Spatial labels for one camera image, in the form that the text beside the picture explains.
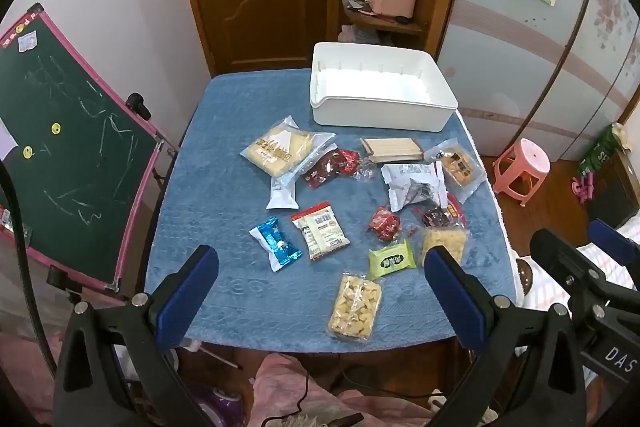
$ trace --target blue candy wrapper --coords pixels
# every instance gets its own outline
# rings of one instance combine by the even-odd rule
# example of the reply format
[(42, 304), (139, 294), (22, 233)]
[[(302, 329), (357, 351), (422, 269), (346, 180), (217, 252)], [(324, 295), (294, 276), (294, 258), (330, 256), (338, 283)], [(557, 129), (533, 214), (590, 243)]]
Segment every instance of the blue candy wrapper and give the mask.
[(261, 225), (249, 231), (249, 234), (269, 252), (271, 269), (277, 272), (280, 268), (293, 263), (302, 252), (287, 241), (278, 228), (278, 219), (270, 217)]

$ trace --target chalkboard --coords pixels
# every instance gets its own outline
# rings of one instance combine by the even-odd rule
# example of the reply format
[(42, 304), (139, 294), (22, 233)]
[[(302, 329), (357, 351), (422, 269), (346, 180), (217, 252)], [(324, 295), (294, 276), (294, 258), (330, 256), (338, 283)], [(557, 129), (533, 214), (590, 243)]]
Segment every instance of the chalkboard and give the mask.
[[(127, 223), (159, 141), (116, 100), (41, 5), (0, 44), (0, 119), (17, 143), (4, 163), (22, 219), (33, 228), (31, 250), (113, 285)], [(0, 202), (6, 204), (4, 194)]]

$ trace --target table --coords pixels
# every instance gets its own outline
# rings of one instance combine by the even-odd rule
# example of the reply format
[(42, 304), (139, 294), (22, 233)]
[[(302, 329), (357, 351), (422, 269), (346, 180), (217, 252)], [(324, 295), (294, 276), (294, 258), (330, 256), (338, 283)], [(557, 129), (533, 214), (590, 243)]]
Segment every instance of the table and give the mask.
[[(382, 279), (382, 304), (369, 342), (347, 343), (329, 336), (326, 325), (342, 273), (367, 273), (367, 251), (381, 246), (366, 233), (366, 224), (379, 205), (388, 203), (382, 176), (378, 172), (369, 183), (342, 176), (316, 190), (298, 180), (300, 209), (329, 201), (351, 241), (311, 263), (302, 234), (289, 219), (295, 210), (265, 210), (270, 178), (239, 153), (288, 114), (302, 129), (334, 132), (341, 148), (362, 151), (361, 137), (408, 136), (425, 150), (451, 137), (471, 150), (462, 118), (453, 115), (440, 133), (320, 126), (309, 105), (309, 81), (310, 70), (225, 74), (211, 81), (162, 202), (145, 291), (152, 292), (204, 243), (217, 250), (220, 275), (191, 324), (189, 338), (267, 351), (335, 353), (452, 337), (453, 330), (419, 268)], [(478, 277), (492, 295), (514, 300), (508, 241), (490, 186), (482, 184), (463, 210), (472, 233), (463, 269)], [(269, 216), (278, 218), (287, 239), (304, 252), (276, 273), (267, 253), (248, 233)]]

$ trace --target pink cloth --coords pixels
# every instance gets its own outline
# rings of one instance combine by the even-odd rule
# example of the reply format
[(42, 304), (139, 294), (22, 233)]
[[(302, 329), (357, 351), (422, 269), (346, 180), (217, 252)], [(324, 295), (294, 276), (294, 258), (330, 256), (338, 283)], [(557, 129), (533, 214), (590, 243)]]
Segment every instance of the pink cloth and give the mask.
[[(58, 360), (62, 336), (49, 338), (53, 358)], [(0, 364), (15, 392), (41, 423), (52, 422), (53, 378), (38, 344), (28, 339), (0, 333)]]
[[(260, 427), (269, 416), (294, 412), (305, 392), (305, 380), (306, 370), (298, 360), (275, 353), (265, 357), (255, 376), (248, 427)], [(361, 412), (364, 421), (358, 427), (419, 427), (433, 417), (428, 409), (401, 398), (364, 396), (359, 391), (334, 396), (311, 378), (301, 407), (304, 414), (317, 416), (320, 423)]]

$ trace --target plastic food tray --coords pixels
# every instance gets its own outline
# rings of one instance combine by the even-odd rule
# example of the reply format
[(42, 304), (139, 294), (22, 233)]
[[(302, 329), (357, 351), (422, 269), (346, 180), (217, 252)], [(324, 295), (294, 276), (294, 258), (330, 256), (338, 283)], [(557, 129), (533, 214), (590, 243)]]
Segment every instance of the plastic food tray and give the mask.
[(316, 44), (309, 98), (320, 125), (439, 132), (458, 108), (430, 54), (344, 42)]

